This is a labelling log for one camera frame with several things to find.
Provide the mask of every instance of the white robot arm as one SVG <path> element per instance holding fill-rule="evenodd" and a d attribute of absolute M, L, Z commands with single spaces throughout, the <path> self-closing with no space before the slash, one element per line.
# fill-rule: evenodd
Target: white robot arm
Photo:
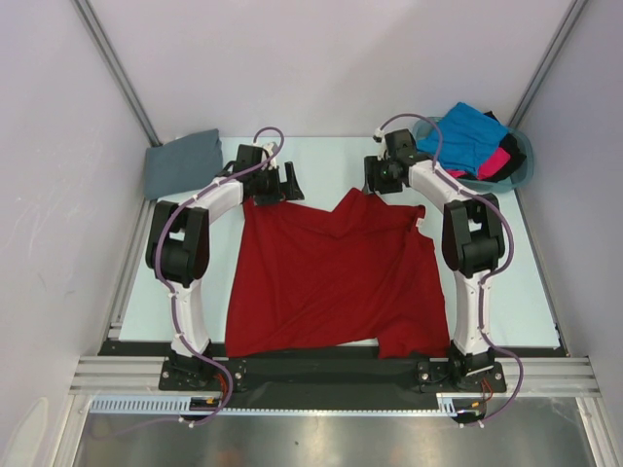
<path fill-rule="evenodd" d="M 408 129 L 375 134 L 378 156 L 365 158 L 369 193 L 402 191 L 406 185 L 428 198 L 444 216 L 442 252 L 457 284 L 457 327 L 450 349 L 455 380 L 481 374 L 494 366 L 489 337 L 491 272 L 504 254 L 494 195 L 477 195 L 454 182 L 430 155 L 418 153 Z"/>
<path fill-rule="evenodd" d="M 384 135 L 382 154 L 364 159 L 368 192 L 392 193 L 407 185 L 430 199 L 444 214 L 443 254 L 446 264 L 455 272 L 457 283 L 457 327 L 450 350 L 450 367 L 454 380 L 463 380 L 493 367 L 494 356 L 483 335 L 489 333 L 489 296 L 491 283 L 483 278 L 497 267 L 503 255 L 501 226 L 489 209 L 472 199 L 470 192 L 453 189 L 441 176 L 450 177 L 439 166 L 434 167 L 429 155 L 419 154 L 408 130 Z M 272 147 L 240 146 L 233 173 L 256 164 Z M 203 321 L 201 281 L 209 261 L 209 225 L 223 213 L 254 197 L 257 204 L 283 199 L 302 199 L 291 162 L 286 163 L 287 181 L 278 179 L 276 166 L 258 170 L 239 180 L 222 183 L 202 198 L 188 205 L 171 227 L 184 231 L 184 240 L 167 237 L 162 252 L 162 271 L 177 295 L 178 328 L 197 353 L 209 356 L 209 334 Z M 488 200 L 496 204 L 493 196 Z M 156 245 L 164 224 L 177 204 L 157 204 L 148 241 L 147 263 L 154 267 Z M 474 223 L 481 229 L 472 232 Z M 193 352 L 176 335 L 171 344 L 173 365 L 184 367 Z"/>

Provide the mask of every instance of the metal floor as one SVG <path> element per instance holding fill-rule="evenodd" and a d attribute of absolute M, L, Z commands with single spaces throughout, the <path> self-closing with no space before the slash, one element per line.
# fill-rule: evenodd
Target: metal floor
<path fill-rule="evenodd" d="M 74 466 L 594 466 L 575 399 L 520 399 L 485 429 L 449 418 L 220 415 L 190 430 L 92 414 Z"/>

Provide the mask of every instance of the table surface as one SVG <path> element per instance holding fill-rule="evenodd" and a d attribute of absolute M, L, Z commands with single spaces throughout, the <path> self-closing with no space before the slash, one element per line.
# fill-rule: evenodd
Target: table surface
<path fill-rule="evenodd" d="M 236 158 L 239 144 L 250 138 L 223 138 L 225 161 Z M 305 194 L 301 204 L 332 210 L 352 187 L 363 187 L 363 158 L 377 154 L 372 138 L 287 138 L 278 162 L 293 161 L 299 185 Z M 190 194 L 165 199 L 183 201 Z M 450 334 L 457 322 L 456 286 L 441 255 L 442 215 L 421 194 L 405 189 L 383 195 L 388 204 L 426 207 L 422 234 L 435 243 L 441 284 L 446 299 Z M 531 251 L 518 201 L 514 193 L 498 195 L 502 213 L 515 237 L 515 257 L 510 268 L 493 280 L 491 331 L 495 343 L 507 346 L 558 347 L 558 334 L 547 302 L 535 258 Z M 244 217 L 241 206 L 231 209 L 210 226 L 210 264 L 203 277 L 203 312 L 208 333 L 215 342 L 225 338 L 230 291 L 234 282 Z M 147 268 L 144 254 L 134 278 L 119 339 L 121 341 L 170 341 L 173 337 L 169 301 L 165 288 Z M 376 340 L 351 342 L 370 344 Z"/>

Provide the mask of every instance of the gray cloth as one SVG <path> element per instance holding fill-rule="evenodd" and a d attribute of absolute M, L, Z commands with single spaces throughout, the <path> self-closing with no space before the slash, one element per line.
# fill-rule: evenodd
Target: gray cloth
<path fill-rule="evenodd" d="M 223 168 L 218 129 L 189 134 L 145 152 L 145 197 L 199 190 Z"/>

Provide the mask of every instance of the red cloth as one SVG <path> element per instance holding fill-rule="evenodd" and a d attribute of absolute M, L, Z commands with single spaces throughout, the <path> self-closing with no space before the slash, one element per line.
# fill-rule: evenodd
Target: red cloth
<path fill-rule="evenodd" d="M 244 204 L 225 344 L 240 357 L 377 338 L 381 357 L 444 356 L 450 341 L 423 206 L 352 189 L 332 211 Z"/>

